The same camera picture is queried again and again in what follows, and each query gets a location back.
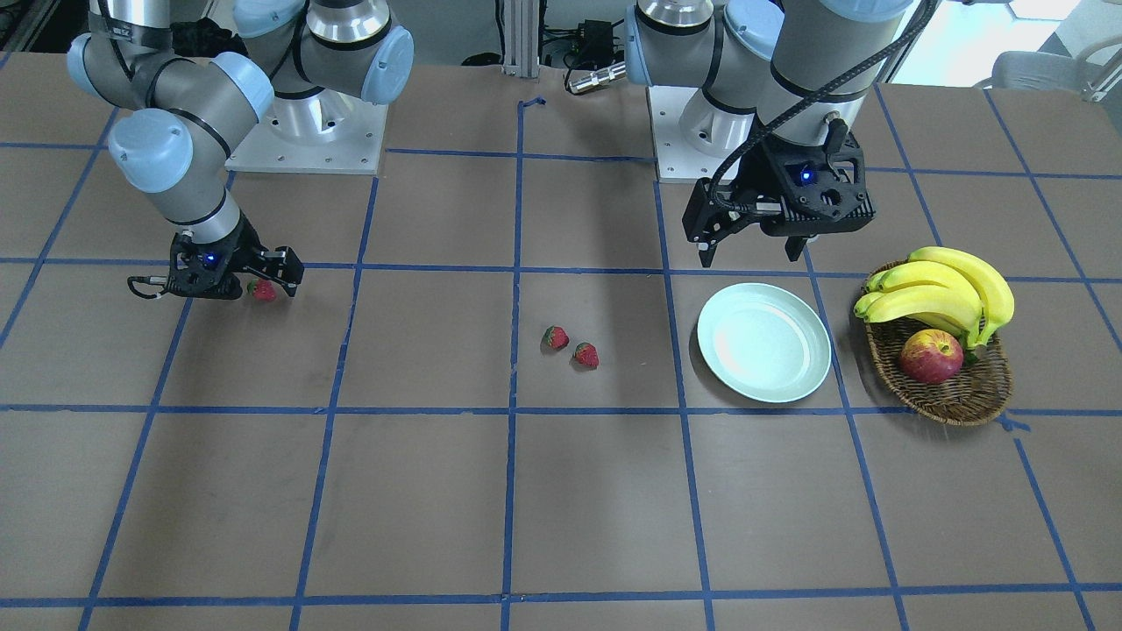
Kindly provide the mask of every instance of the red apple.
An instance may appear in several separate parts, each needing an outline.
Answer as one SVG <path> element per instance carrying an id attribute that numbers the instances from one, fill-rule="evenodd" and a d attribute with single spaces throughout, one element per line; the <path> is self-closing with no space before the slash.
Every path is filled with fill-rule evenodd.
<path id="1" fill-rule="evenodd" d="M 955 336 L 939 329 L 923 329 L 904 342 L 900 368 L 922 383 L 942 383 L 963 367 L 963 347 Z"/>

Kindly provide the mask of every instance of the metal base plate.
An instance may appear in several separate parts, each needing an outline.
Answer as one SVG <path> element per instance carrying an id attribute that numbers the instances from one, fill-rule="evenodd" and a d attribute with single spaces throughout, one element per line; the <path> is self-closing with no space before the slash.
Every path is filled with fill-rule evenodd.
<path id="1" fill-rule="evenodd" d="M 697 92 L 697 88 L 678 88 L 671 85 L 652 85 L 647 89 L 647 103 L 651 107 L 651 130 L 654 134 L 654 153 L 659 161 L 660 182 L 693 183 L 699 177 L 709 177 L 724 156 L 714 157 L 693 148 L 682 136 L 679 119 L 682 110 Z M 721 177 L 723 183 L 733 181 L 736 176 L 736 165 Z"/>
<path id="2" fill-rule="evenodd" d="M 357 101 L 358 108 L 334 130 L 331 141 L 297 145 L 264 121 L 233 150 L 226 167 L 252 173 L 335 173 L 377 175 L 388 106 Z"/>

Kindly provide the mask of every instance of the round plate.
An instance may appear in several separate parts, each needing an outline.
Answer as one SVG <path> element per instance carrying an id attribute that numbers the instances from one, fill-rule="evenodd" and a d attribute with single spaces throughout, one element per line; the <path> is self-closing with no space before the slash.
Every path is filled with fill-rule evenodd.
<path id="1" fill-rule="evenodd" d="M 815 310 L 763 283 L 714 294 L 698 318 L 698 345 L 720 381 L 766 403 L 807 396 L 830 369 L 829 337 Z"/>

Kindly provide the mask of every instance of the light blue cap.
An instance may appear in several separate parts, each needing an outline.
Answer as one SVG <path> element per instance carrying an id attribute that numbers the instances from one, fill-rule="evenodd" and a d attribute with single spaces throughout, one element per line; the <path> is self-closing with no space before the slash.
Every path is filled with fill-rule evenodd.
<path id="1" fill-rule="evenodd" d="M 90 34 L 83 33 L 71 42 L 70 51 L 66 52 L 66 72 L 83 92 L 88 92 L 96 98 L 101 98 L 90 81 L 90 73 L 85 72 L 85 45 L 90 43 Z"/>
<path id="2" fill-rule="evenodd" d="M 360 98 L 381 106 L 394 102 L 405 89 L 412 71 L 413 34 L 403 26 L 395 26 L 386 34 L 370 62 Z"/>
<path id="3" fill-rule="evenodd" d="M 266 110 L 273 104 L 274 97 L 273 83 L 265 71 L 249 61 L 248 57 L 229 51 L 219 53 L 211 63 L 222 68 L 222 72 L 230 77 L 230 81 L 233 81 L 238 90 L 241 90 L 257 113 L 257 120 L 260 121 Z"/>
<path id="4" fill-rule="evenodd" d="M 175 115 L 148 108 L 113 126 L 109 153 L 130 184 L 145 193 L 162 193 L 186 174 L 194 145 Z"/>
<path id="5" fill-rule="evenodd" d="M 899 17 L 912 0 L 818 0 L 843 18 L 858 22 L 883 22 Z"/>
<path id="6" fill-rule="evenodd" d="M 651 82 L 651 73 L 646 70 L 646 60 L 643 57 L 643 40 L 638 37 L 638 20 L 635 18 L 636 7 L 628 7 L 624 13 L 624 26 L 627 33 L 624 35 L 624 60 L 627 61 L 627 80 L 640 85 L 654 85 Z"/>
<path id="7" fill-rule="evenodd" d="M 303 8 L 303 0 L 237 0 L 233 24 L 241 37 L 260 37 L 288 24 Z"/>
<path id="8" fill-rule="evenodd" d="M 725 21 L 733 35 L 749 51 L 765 60 L 775 53 L 775 42 L 783 28 L 783 11 L 767 0 L 729 0 Z"/>

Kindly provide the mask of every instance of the wicker basket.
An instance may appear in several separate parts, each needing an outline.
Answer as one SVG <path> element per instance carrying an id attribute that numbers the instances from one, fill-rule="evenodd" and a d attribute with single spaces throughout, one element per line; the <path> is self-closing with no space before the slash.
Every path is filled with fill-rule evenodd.
<path id="1" fill-rule="evenodd" d="M 877 272 L 904 263 L 898 260 L 875 269 Z M 864 283 L 862 294 L 866 293 Z M 978 347 L 978 360 L 955 376 L 939 384 L 925 384 L 909 377 L 900 369 L 900 350 L 913 333 L 929 328 L 927 324 L 900 318 L 879 324 L 865 323 L 873 364 L 896 396 L 923 417 L 951 426 L 980 426 L 997 418 L 1013 393 L 1013 375 L 1009 358 L 994 336 L 985 347 Z"/>

